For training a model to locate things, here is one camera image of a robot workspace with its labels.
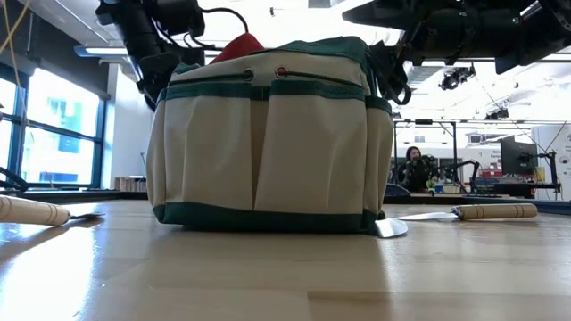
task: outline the window frame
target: window frame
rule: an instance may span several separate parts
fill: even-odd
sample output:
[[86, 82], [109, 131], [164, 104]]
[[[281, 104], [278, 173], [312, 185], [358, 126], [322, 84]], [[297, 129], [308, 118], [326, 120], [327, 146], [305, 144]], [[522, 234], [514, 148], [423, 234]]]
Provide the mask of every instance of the window frame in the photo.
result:
[[[30, 75], [19, 72], [18, 76], [21, 82], [23, 101], [21, 100], [20, 95], [18, 95], [19, 88], [16, 85], [16, 92], [14, 93], [16, 95], [16, 99], [14, 101], [14, 113], [12, 115], [3, 114], [2, 116], [2, 121], [9, 121], [12, 123], [12, 134], [10, 136], [10, 147], [8, 152], [7, 169], [13, 173], [21, 175], [24, 143], [25, 143], [26, 127], [27, 127], [26, 124], [27, 124], [29, 125], [30, 128], [38, 128], [58, 135], [77, 138], [80, 140], [87, 140], [93, 142], [94, 146], [92, 169], [91, 169], [91, 182], [89, 184], [29, 183], [29, 187], [99, 188], [101, 186], [101, 173], [102, 173], [102, 163], [103, 163], [103, 133], [104, 133], [107, 102], [104, 99], [102, 99], [101, 96], [99, 96], [99, 105], [97, 107], [97, 114], [96, 114], [97, 119], [95, 123], [94, 136], [84, 135], [79, 132], [69, 130], [66, 128], [58, 128], [56, 126], [48, 125], [35, 120], [27, 121], [24, 112], [24, 106], [27, 105], [28, 103]], [[10, 81], [13, 84], [16, 83], [13, 68], [3, 65], [2, 63], [0, 63], [0, 78]]]

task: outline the grommet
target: grommet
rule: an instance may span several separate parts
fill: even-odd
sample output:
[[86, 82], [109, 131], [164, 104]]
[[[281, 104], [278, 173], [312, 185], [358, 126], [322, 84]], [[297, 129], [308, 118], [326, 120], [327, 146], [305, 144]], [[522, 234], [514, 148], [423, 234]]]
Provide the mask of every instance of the grommet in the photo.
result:
[[244, 70], [244, 74], [248, 75], [248, 77], [245, 79], [246, 81], [251, 81], [253, 79], [253, 70], [250, 68]]
[[276, 68], [276, 77], [278, 78], [285, 78], [287, 73], [286, 67], [277, 67]]

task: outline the red item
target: red item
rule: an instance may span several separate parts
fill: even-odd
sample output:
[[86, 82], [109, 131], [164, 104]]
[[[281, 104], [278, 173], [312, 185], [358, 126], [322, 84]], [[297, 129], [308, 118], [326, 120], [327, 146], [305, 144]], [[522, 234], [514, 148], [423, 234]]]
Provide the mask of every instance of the red item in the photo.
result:
[[264, 50], [263, 45], [260, 44], [252, 34], [244, 33], [242, 36], [230, 41], [222, 53], [216, 57], [210, 64], [216, 62], [223, 62], [230, 59], [244, 57], [256, 51]]

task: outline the window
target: window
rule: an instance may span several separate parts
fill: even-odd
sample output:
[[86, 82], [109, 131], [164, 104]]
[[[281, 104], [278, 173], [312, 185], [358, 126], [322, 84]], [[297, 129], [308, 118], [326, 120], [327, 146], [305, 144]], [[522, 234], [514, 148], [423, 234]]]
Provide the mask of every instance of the window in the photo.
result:
[[[99, 97], [41, 69], [26, 77], [23, 84], [28, 83], [21, 100], [17, 86], [0, 78], [0, 103], [6, 114], [0, 122], [0, 166], [19, 174], [31, 187], [98, 187], [97, 157], [103, 152]], [[25, 105], [29, 121], [23, 128]]]

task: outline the ceiling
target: ceiling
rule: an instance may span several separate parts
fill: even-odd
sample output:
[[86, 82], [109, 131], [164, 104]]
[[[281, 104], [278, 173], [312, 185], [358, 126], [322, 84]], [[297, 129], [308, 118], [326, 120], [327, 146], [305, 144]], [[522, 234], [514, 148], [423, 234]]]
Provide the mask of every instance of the ceiling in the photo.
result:
[[[308, 8], [324, 2], [334, 5], [326, 9]], [[199, 0], [203, 8], [229, 7], [248, 21], [251, 33], [266, 47], [275, 47], [297, 39], [313, 41], [326, 37], [358, 36], [374, 44], [384, 40], [396, 43], [400, 31], [362, 26], [343, 21], [341, 13], [370, 0]], [[122, 46], [113, 27], [97, 23], [95, 9], [99, 0], [32, 0], [30, 8], [55, 27], [84, 45]], [[269, 8], [274, 8], [274, 16]], [[205, 15], [204, 43], [223, 46], [243, 32], [242, 24], [225, 13]], [[536, 63], [517, 67], [505, 74], [495, 74], [493, 63], [475, 63], [477, 76], [453, 91], [443, 91], [438, 84], [447, 70], [442, 65], [405, 66], [414, 95], [406, 106], [394, 106], [404, 118], [483, 119], [498, 105], [510, 106], [510, 115], [530, 119], [538, 115], [529, 106], [533, 96], [545, 87], [567, 83], [571, 67], [560, 63]], [[549, 116], [540, 114], [542, 119]]]

